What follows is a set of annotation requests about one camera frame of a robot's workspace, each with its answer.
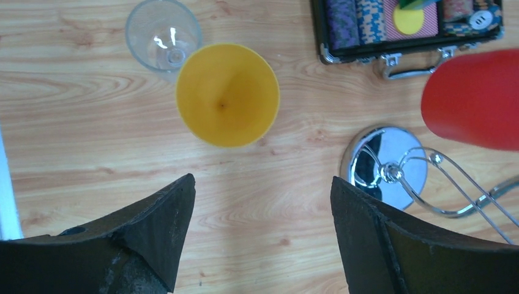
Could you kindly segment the chrome wine glass rack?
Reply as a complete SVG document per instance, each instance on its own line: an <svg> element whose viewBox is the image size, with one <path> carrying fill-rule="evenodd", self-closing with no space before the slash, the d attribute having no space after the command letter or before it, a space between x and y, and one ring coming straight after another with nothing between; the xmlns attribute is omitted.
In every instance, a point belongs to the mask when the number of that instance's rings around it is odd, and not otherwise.
<svg viewBox="0 0 519 294"><path fill-rule="evenodd" d="M424 199L429 171L438 171L461 194L467 204L444 209ZM513 176L485 190L444 153L422 145L409 130L391 124L375 124L361 130L346 147L339 176L373 198L401 211L416 203L424 210L446 219L480 215L508 244L516 244L509 233L485 212L495 207L515 227L518 217L498 200L518 189Z"/></svg>

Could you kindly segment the red plastic wine glass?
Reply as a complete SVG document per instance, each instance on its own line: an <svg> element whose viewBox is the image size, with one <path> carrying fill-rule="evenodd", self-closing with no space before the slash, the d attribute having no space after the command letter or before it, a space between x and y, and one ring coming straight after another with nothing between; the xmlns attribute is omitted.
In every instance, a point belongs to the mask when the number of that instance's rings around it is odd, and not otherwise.
<svg viewBox="0 0 519 294"><path fill-rule="evenodd" d="M518 151L518 49L446 61L426 82L420 108L441 138Z"/></svg>

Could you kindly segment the yellow plastic wine glass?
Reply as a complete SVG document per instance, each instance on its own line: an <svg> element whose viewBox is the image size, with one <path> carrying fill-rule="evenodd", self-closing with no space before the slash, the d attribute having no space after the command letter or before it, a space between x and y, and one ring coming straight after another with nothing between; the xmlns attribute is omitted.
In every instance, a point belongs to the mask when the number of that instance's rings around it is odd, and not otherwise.
<svg viewBox="0 0 519 294"><path fill-rule="evenodd" d="M176 81L176 106L193 135L222 148L255 143L273 126L280 86L269 63L236 43L193 52Z"/></svg>

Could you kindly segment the clear wide ribbed glass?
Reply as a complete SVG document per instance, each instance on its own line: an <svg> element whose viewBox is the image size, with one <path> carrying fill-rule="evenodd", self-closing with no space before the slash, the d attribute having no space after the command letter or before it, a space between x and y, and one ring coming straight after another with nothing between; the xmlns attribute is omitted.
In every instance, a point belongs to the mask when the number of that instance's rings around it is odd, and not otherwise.
<svg viewBox="0 0 519 294"><path fill-rule="evenodd" d="M187 58L203 44L198 20L179 1L143 1L129 14L125 40L142 66L174 82Z"/></svg>

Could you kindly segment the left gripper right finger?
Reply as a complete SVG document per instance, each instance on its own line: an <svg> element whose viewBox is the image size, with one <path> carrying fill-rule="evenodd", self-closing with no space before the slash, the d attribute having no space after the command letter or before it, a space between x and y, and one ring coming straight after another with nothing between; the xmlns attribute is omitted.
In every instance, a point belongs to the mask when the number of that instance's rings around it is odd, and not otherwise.
<svg viewBox="0 0 519 294"><path fill-rule="evenodd" d="M416 218L334 177L330 191L350 293L517 293L518 246Z"/></svg>

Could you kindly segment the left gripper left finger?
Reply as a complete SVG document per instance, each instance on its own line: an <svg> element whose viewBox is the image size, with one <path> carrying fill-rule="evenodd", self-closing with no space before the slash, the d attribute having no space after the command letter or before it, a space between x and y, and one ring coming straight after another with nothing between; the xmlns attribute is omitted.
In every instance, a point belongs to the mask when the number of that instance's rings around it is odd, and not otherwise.
<svg viewBox="0 0 519 294"><path fill-rule="evenodd" d="M58 235L1 242L2 293L171 293L195 204L188 173Z"/></svg>

